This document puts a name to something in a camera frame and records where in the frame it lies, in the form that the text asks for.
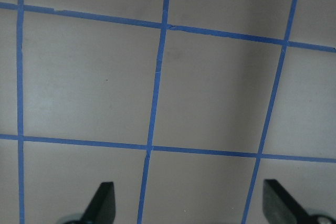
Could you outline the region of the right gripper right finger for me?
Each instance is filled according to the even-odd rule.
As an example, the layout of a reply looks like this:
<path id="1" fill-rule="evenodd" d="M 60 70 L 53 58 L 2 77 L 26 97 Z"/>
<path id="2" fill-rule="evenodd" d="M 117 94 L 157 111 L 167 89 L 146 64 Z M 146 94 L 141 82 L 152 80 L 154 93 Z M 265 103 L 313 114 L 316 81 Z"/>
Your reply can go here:
<path id="1" fill-rule="evenodd" d="M 265 179 L 262 189 L 263 214 L 269 224 L 335 223 L 322 214 L 309 214 L 275 179 Z"/>

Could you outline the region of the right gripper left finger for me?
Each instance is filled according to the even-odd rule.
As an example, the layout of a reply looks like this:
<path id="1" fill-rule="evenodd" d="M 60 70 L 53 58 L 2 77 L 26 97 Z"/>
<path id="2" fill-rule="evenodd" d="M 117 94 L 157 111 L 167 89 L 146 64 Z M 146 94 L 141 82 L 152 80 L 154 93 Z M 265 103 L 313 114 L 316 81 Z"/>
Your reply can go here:
<path id="1" fill-rule="evenodd" d="M 56 223 L 111 224 L 116 218 L 113 182 L 102 182 L 82 215 L 62 217 Z"/>

